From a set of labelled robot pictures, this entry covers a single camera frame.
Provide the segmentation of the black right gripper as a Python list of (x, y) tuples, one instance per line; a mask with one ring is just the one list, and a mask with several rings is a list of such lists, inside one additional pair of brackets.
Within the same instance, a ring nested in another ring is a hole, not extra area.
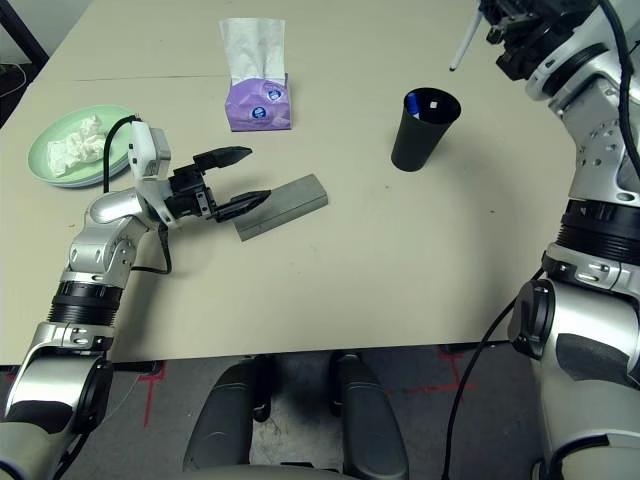
[(552, 34), (555, 1), (480, 0), (479, 9), (490, 24), (487, 42), (516, 46), (541, 42)]

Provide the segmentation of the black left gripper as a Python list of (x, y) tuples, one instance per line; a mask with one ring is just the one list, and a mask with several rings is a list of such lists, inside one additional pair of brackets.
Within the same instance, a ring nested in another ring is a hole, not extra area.
[(248, 147), (216, 148), (195, 155), (194, 164), (175, 169), (168, 179), (170, 193), (165, 199), (169, 212), (176, 219), (204, 216), (216, 222), (225, 222), (245, 215), (263, 204), (271, 195), (270, 190), (246, 192), (217, 206), (212, 190), (204, 180), (206, 171), (229, 167), (251, 154), (252, 149)]

